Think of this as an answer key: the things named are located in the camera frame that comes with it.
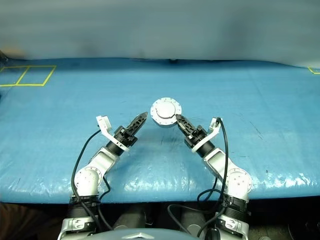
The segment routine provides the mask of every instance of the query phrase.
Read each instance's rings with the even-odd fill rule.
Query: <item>circular metal plate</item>
[[[170,128],[177,124],[176,114],[181,114],[182,108],[173,98],[162,97],[152,104],[150,113],[160,127]]]

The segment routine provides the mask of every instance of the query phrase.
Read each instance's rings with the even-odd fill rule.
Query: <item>blue plastic sheet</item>
[[[253,179],[251,199],[320,193],[320,76],[308,69],[254,61],[137,61],[56,59],[13,65],[57,65],[44,86],[0,87],[0,200],[68,203],[79,152],[107,115],[113,129],[172,97],[194,125],[220,116],[230,158]],[[43,71],[23,79],[39,82]],[[10,71],[0,72],[1,81]],[[177,126],[160,128],[151,116],[138,141],[107,174],[109,203],[194,201],[214,176],[184,144]],[[224,148],[223,136],[214,140]],[[107,143],[96,136],[85,166]],[[106,187],[99,187],[102,193]]]

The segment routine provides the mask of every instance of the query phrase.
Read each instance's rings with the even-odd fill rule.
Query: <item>table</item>
[[[98,129],[96,116],[107,115],[115,130],[161,97],[176,99],[196,126],[223,118],[230,158],[252,176],[251,199],[320,193],[320,75],[306,68],[117,58],[9,64],[24,67],[0,72],[0,84],[12,84],[0,87],[0,201],[68,203],[72,170]],[[160,128],[149,115],[136,136],[107,174],[104,202],[195,201],[212,186],[214,176],[177,126]],[[106,142],[96,136],[79,167]],[[222,134],[213,142],[224,148]],[[100,193],[105,189],[101,184]]]

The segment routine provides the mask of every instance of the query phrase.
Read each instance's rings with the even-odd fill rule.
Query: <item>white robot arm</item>
[[[215,221],[215,232],[219,236],[216,239],[248,240],[247,203],[248,193],[252,189],[252,178],[229,157],[226,162],[226,154],[210,142],[219,133],[222,121],[213,118],[208,134],[200,125],[194,127],[184,116],[175,116],[179,129],[185,135],[186,145],[193,153],[198,153],[203,158],[204,164],[215,176],[225,182],[225,188],[222,187],[221,190],[223,199],[220,199],[223,211],[217,213]]]
[[[89,164],[80,169],[75,176],[72,174],[74,181],[71,186],[74,195],[70,199],[67,217],[62,222],[58,240],[83,239],[99,228],[98,187],[120,155],[128,152],[129,146],[137,141],[135,134],[146,122],[147,115],[147,112],[141,113],[126,128],[120,126],[114,132],[114,136],[109,134],[111,124],[108,117],[96,117],[101,133],[109,139],[109,143],[101,147]]]

